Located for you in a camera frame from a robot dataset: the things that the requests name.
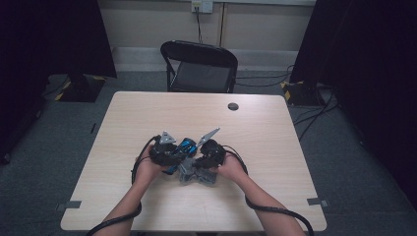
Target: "black chair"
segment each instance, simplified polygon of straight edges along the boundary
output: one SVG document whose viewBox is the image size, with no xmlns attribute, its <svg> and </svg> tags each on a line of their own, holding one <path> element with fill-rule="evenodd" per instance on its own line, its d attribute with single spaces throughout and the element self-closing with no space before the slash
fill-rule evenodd
<svg viewBox="0 0 417 236">
<path fill-rule="evenodd" d="M 230 51 L 207 44 L 172 40 L 163 43 L 160 52 L 166 62 L 168 91 L 233 92 L 238 62 Z M 180 62 L 176 71 L 171 61 Z"/>
</svg>

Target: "hand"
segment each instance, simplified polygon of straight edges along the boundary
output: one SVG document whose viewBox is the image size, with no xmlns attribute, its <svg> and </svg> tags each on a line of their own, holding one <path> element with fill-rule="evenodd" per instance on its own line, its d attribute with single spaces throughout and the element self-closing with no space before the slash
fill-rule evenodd
<svg viewBox="0 0 417 236">
<path fill-rule="evenodd" d="M 135 183 L 138 181 L 152 182 L 162 170 L 165 170 L 167 167 L 157 165 L 152 162 L 150 159 L 149 152 L 153 148 L 153 145 L 147 146 L 142 156 L 138 156 L 141 162 L 138 166 L 138 171 L 136 172 Z"/>
<path fill-rule="evenodd" d="M 224 156 L 223 164 L 217 168 L 211 168 L 210 171 L 218 173 L 233 182 L 247 175 L 236 156 L 229 152 Z"/>
</svg>

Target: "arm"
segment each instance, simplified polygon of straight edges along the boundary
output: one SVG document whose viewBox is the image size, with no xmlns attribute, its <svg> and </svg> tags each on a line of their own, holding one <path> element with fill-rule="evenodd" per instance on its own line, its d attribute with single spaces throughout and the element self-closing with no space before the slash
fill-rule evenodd
<svg viewBox="0 0 417 236">
<path fill-rule="evenodd" d="M 149 156 L 149 150 L 151 146 L 148 146 L 144 151 L 144 158 Z M 150 158 L 144 158 L 138 167 L 136 173 L 136 179 L 126 195 L 117 204 L 117 206 L 104 218 L 103 221 L 116 218 L 122 215 L 132 213 L 139 205 L 145 191 L 148 189 L 150 183 L 158 176 L 163 167 L 154 164 Z M 105 227 L 94 234 L 94 236 L 103 235 L 130 235 L 133 219 L 129 219 L 117 224 Z"/>
<path fill-rule="evenodd" d="M 242 169 L 240 162 L 230 153 L 222 166 L 213 171 L 235 182 L 253 204 L 264 207 L 285 206 L 258 186 Z M 267 235 L 305 235 L 300 224 L 291 216 L 255 210 Z"/>
</svg>

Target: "table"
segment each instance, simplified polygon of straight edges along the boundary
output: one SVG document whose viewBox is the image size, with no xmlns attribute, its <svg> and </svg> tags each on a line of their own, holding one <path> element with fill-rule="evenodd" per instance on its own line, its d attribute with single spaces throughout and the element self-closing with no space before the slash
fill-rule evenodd
<svg viewBox="0 0 417 236">
<path fill-rule="evenodd" d="M 230 110 L 231 102 L 239 108 Z M 81 205 L 66 209 L 61 227 L 90 230 L 101 222 L 130 188 L 135 157 L 151 137 L 167 131 L 177 144 L 197 142 L 217 127 L 212 138 L 235 148 L 262 188 L 316 231 L 326 229 L 322 207 L 307 202 L 317 193 L 283 97 L 141 91 L 114 94 L 71 198 Z M 221 176 L 208 187 L 161 174 L 142 204 L 133 230 L 263 231 L 242 191 Z"/>
</svg>

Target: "forearm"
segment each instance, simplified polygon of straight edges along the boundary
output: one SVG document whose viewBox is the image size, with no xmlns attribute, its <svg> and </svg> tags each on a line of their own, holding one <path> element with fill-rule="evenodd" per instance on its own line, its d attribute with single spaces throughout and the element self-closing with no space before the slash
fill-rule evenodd
<svg viewBox="0 0 417 236">
<path fill-rule="evenodd" d="M 285 208 L 282 203 L 264 191 L 249 176 L 241 175 L 235 182 L 254 205 Z M 267 235 L 305 235 L 300 224 L 292 216 L 261 210 L 255 210 L 255 213 Z"/>
<path fill-rule="evenodd" d="M 142 197 L 145 194 L 150 182 L 137 181 L 129 189 L 123 199 L 117 204 L 117 206 L 103 219 L 103 221 L 117 218 L 129 213 L 132 213 L 140 204 Z M 105 227 L 94 234 L 94 236 L 103 235 L 130 235 L 133 218 L 122 221 Z"/>
</svg>

